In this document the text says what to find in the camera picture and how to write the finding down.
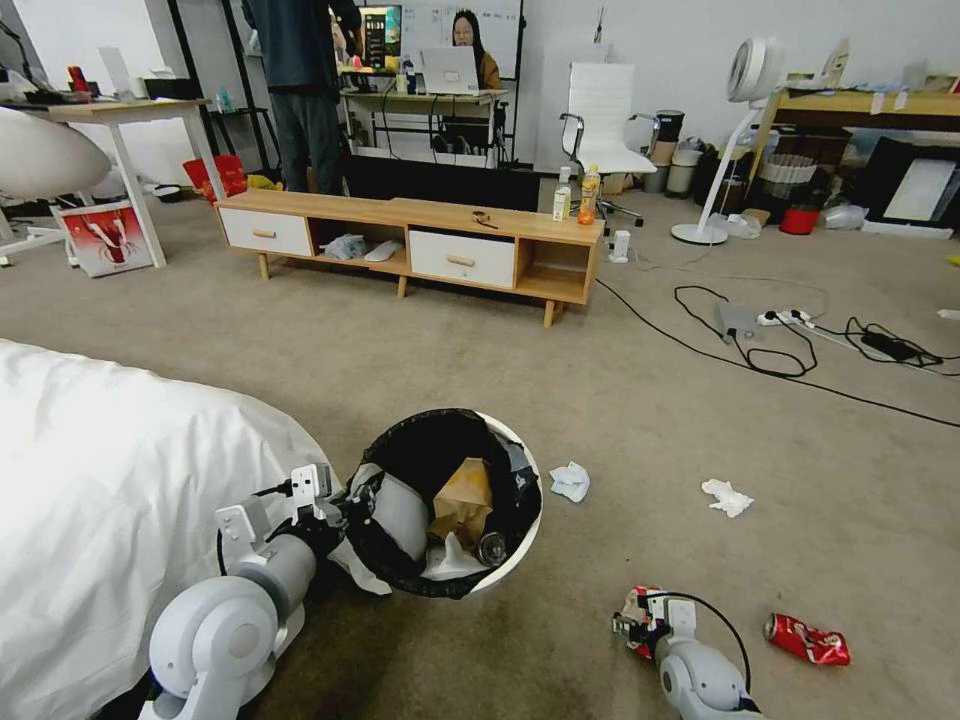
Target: white chair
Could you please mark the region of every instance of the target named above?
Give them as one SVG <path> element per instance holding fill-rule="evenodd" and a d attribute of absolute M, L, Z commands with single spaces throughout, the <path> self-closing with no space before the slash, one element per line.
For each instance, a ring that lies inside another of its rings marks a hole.
<path fill-rule="evenodd" d="M 85 135 L 62 123 L 0 107 L 0 192 L 24 200 L 55 198 L 78 193 L 103 180 L 110 171 L 110 158 Z M 73 243 L 56 207 L 53 217 L 59 229 L 29 227 L 26 240 L 14 239 L 0 212 L 0 267 L 8 256 L 41 245 L 64 242 L 71 265 Z"/>
<path fill-rule="evenodd" d="M 650 120 L 654 126 L 652 148 L 659 129 L 655 117 L 631 112 L 635 69 L 635 65 L 610 63 L 571 64 L 569 106 L 560 116 L 564 121 L 563 151 L 583 170 L 596 165 L 601 178 L 614 173 L 657 170 L 649 158 L 630 150 L 625 139 L 628 122 Z M 604 200 L 602 191 L 597 210 L 605 220 L 608 212 L 617 211 L 636 218 L 637 227 L 643 225 L 640 213 Z"/>

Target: electric fan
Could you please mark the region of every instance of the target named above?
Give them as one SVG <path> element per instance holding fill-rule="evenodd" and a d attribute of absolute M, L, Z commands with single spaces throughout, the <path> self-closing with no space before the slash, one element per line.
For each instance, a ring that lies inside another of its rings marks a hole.
<path fill-rule="evenodd" d="M 677 240 L 696 245 L 719 245 L 726 242 L 727 233 L 718 228 L 707 227 L 707 218 L 710 217 L 713 203 L 717 199 L 727 166 L 730 165 L 730 156 L 733 154 L 737 138 L 763 109 L 764 106 L 760 101 L 768 98 L 773 92 L 780 79 L 782 67 L 783 49 L 775 38 L 750 38 L 740 45 L 733 58 L 733 65 L 730 67 L 727 99 L 735 103 L 749 103 L 749 110 L 727 141 L 720 167 L 717 168 L 717 174 L 710 186 L 710 193 L 707 195 L 707 202 L 704 203 L 703 212 L 700 213 L 700 222 L 696 225 L 693 223 L 674 225 L 670 229 L 670 233 Z"/>

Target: chair armrest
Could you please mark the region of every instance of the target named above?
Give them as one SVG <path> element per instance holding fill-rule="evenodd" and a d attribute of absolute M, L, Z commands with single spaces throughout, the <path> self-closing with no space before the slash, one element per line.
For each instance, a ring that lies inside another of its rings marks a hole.
<path fill-rule="evenodd" d="M 583 123 L 583 118 L 580 117 L 579 115 L 574 115 L 573 113 L 562 113 L 560 115 L 560 119 L 563 120 L 564 133 L 567 132 L 567 123 L 570 121 L 571 118 L 577 121 L 577 138 L 576 140 L 573 141 L 573 151 L 567 153 L 567 155 L 570 156 L 571 160 L 573 160 L 576 163 L 579 163 L 580 161 L 578 160 L 578 158 L 580 157 L 580 141 L 583 140 L 584 123 Z"/>
<path fill-rule="evenodd" d="M 657 144 L 657 138 L 660 136 L 660 118 L 658 118 L 656 115 L 634 113 L 627 118 L 627 122 L 633 122 L 634 120 L 639 120 L 640 118 L 649 120 L 653 124 L 653 131 L 650 133 L 650 146 L 647 148 L 647 157 L 650 157 L 653 155 L 653 147 Z"/>

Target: power strip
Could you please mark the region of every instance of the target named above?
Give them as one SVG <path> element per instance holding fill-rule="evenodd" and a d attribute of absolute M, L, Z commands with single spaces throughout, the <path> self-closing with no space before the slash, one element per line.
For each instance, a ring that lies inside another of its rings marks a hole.
<path fill-rule="evenodd" d="M 806 325 L 813 327 L 812 318 L 803 310 L 767 310 L 757 315 L 757 325 L 760 327 L 777 327 L 779 325 Z"/>

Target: coca-cola can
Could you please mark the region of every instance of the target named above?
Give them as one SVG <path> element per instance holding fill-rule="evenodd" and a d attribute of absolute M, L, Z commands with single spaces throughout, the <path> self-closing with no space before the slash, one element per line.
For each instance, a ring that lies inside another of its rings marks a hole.
<path fill-rule="evenodd" d="M 774 645 L 814 665 L 850 664 L 850 648 L 842 633 L 810 627 L 789 615 L 773 613 L 764 635 Z"/>

